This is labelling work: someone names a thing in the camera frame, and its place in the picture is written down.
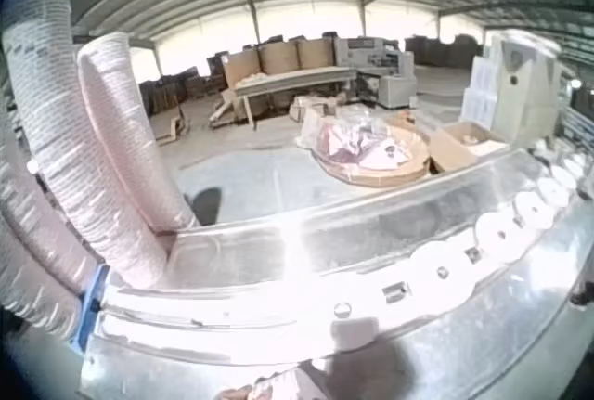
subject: white box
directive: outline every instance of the white box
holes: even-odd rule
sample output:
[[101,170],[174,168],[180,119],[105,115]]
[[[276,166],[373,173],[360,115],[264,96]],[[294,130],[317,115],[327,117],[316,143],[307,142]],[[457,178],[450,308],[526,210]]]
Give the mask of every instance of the white box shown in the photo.
[[464,91],[459,119],[464,122],[477,123],[485,129],[491,129],[496,108],[497,96],[469,87]]

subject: cardboard roll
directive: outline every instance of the cardboard roll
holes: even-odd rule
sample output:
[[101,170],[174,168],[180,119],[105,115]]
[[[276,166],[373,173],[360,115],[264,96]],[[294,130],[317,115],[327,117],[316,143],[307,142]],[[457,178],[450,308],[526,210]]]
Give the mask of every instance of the cardboard roll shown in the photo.
[[563,168],[569,172],[575,179],[584,177],[584,165],[572,159],[563,160]]
[[569,191],[550,177],[541,177],[536,182],[538,193],[553,208],[565,208],[569,205]]
[[299,70],[297,45],[294,41],[260,46],[262,69],[268,75]]
[[572,174],[561,168],[561,166],[553,165],[550,167],[550,173],[557,182],[559,182],[563,187],[573,191],[577,188],[577,182]]
[[410,257],[407,281],[420,310],[437,315],[463,304],[474,291],[476,279],[469,257],[445,242],[428,242]]
[[334,65],[332,41],[329,38],[297,41],[301,69],[326,68]]
[[550,208],[535,192],[523,191],[516,194],[513,205],[526,226],[538,230],[552,227],[555,210]]
[[530,235],[514,222],[513,215],[502,212],[481,215],[474,236],[484,254],[502,264],[520,259],[530,241]]
[[239,80],[261,72],[260,57],[255,49],[244,50],[237,54],[223,57],[223,69],[225,70],[226,83],[231,89]]

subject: concrete floor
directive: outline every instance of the concrete floor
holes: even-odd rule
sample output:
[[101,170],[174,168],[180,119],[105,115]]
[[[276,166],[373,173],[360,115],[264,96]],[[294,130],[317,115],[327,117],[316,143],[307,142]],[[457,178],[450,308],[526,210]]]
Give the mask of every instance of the concrete floor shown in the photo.
[[[430,132],[458,120],[468,71],[423,68],[419,82],[418,126]],[[208,118],[218,97],[183,103],[190,131],[161,147],[163,160],[203,225],[298,210],[351,199],[378,189],[345,184],[327,175],[294,139],[301,125],[289,116],[211,130]],[[372,111],[378,117],[390,113]],[[175,110],[152,117],[155,135],[169,131]]]

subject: wooden table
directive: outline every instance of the wooden table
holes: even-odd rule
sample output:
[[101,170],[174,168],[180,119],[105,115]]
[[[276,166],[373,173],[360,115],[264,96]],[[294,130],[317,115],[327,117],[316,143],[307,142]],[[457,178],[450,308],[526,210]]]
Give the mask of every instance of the wooden table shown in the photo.
[[243,99],[243,105],[245,106],[248,121],[255,130],[256,125],[253,121],[252,109],[250,108],[250,97],[287,91],[299,87],[313,86],[316,84],[336,82],[350,83],[352,80],[356,79],[356,73],[357,71],[355,69],[339,68],[337,66],[285,72],[277,75],[268,75],[265,78],[240,84],[235,88],[235,92],[239,98]]

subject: cardboard box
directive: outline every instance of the cardboard box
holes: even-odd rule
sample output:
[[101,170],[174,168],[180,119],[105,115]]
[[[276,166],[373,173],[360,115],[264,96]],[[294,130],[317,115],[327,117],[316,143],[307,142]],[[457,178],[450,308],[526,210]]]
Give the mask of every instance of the cardboard box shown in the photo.
[[[481,145],[488,147],[488,151],[483,148],[479,152]],[[453,171],[476,163],[486,152],[507,147],[501,137],[478,124],[458,122],[438,129],[430,136],[429,153],[439,171]]]

